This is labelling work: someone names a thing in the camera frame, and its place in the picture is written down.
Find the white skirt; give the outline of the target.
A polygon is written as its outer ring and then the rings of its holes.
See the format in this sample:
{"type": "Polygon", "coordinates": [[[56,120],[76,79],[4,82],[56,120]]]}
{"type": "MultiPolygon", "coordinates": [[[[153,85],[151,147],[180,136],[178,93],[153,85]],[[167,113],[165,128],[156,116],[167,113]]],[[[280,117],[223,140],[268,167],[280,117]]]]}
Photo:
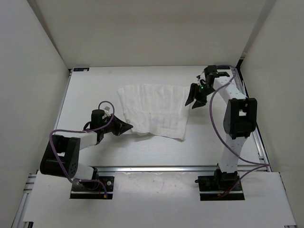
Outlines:
{"type": "Polygon", "coordinates": [[[125,120],[138,135],[185,140],[190,107],[188,88],[179,85],[127,85],[117,90],[125,120]]]}

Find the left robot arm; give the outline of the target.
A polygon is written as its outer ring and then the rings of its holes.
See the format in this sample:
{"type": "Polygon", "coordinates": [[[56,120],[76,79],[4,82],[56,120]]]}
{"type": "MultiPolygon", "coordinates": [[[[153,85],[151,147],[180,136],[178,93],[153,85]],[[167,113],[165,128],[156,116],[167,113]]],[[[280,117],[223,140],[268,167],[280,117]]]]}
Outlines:
{"type": "Polygon", "coordinates": [[[95,109],[91,113],[91,121],[85,124],[83,131],[77,136],[51,136],[40,163],[40,172],[77,180],[89,190],[103,187],[104,184],[99,181],[97,168],[79,163],[80,151],[98,145],[107,133],[119,136],[132,128],[131,124],[115,115],[108,114],[103,109],[95,109]]]}

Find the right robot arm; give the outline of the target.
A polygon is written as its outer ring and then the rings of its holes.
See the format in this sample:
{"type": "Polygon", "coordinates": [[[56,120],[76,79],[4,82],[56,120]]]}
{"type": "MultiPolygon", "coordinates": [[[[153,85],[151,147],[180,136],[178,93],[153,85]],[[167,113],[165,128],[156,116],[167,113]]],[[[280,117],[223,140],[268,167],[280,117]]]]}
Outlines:
{"type": "Polygon", "coordinates": [[[226,138],[220,139],[224,151],[213,178],[214,186],[224,190],[239,179],[237,166],[242,147],[257,126],[257,100],[240,92],[233,84],[233,78],[222,67],[207,66],[197,80],[190,85],[185,105],[191,105],[193,109],[212,105],[213,101],[207,97],[216,94],[227,105],[223,119],[226,138]]]}

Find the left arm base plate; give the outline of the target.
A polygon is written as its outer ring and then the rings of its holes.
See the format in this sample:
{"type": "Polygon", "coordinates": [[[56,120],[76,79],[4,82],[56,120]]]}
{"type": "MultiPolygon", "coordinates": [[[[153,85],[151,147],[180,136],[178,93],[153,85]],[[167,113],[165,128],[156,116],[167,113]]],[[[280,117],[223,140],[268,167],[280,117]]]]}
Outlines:
{"type": "Polygon", "coordinates": [[[95,168],[93,178],[99,178],[99,182],[83,182],[73,180],[70,199],[80,200],[112,200],[114,192],[114,176],[99,174],[95,168]]]}

